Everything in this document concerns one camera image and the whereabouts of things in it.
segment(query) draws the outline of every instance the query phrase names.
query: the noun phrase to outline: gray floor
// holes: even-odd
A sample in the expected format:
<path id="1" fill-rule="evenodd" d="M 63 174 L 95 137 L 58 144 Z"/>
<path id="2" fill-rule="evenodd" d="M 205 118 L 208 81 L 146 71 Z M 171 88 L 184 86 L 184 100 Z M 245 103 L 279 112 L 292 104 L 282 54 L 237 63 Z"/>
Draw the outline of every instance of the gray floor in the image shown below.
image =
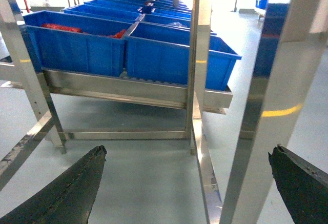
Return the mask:
<path id="1" fill-rule="evenodd" d="M 221 196 L 229 173 L 256 56 L 261 23 L 255 15 L 213 14 L 212 29 L 236 52 L 227 115 L 204 114 Z M 328 52 L 314 78 L 289 149 L 328 172 Z M 185 113 L 100 99 L 53 95 L 65 128 L 182 126 Z M 36 120 L 23 90 L 0 88 L 0 157 Z M 96 145 L 108 150 L 104 174 L 89 223 L 205 223 L 196 159 L 187 141 L 69 141 L 67 155 L 43 141 L 0 192 L 0 216 L 47 185 Z M 272 186 L 258 224 L 293 223 Z"/>

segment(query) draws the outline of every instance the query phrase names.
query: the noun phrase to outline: metal leg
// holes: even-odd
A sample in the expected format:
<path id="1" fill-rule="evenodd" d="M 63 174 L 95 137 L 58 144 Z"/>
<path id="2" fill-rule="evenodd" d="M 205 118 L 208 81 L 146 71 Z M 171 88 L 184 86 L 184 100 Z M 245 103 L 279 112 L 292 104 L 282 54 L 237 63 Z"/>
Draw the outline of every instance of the metal leg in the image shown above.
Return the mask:
<path id="1" fill-rule="evenodd" d="M 0 0 L 0 29 L 6 42 L 6 46 L 13 60 L 15 68 L 19 73 L 27 98 L 32 106 L 33 112 L 39 120 L 50 110 L 55 121 L 55 127 L 50 130 L 49 136 L 53 144 L 63 147 L 66 138 L 58 132 L 63 129 L 60 125 L 56 110 L 47 87 L 46 80 L 38 63 L 33 63 L 26 49 L 20 29 L 24 30 L 24 20 L 15 0 Z"/>
<path id="2" fill-rule="evenodd" d="M 211 0 L 193 0 L 191 20 L 186 135 L 191 135 L 192 120 L 201 119 L 211 32 Z"/>
<path id="3" fill-rule="evenodd" d="M 0 191 L 32 154 L 53 125 L 54 120 L 48 111 L 0 161 Z"/>
<path id="4" fill-rule="evenodd" d="M 253 75 L 221 224 L 258 220 L 273 181 L 268 152 L 288 144 L 326 47 L 325 4 L 292 0 L 270 77 Z"/>

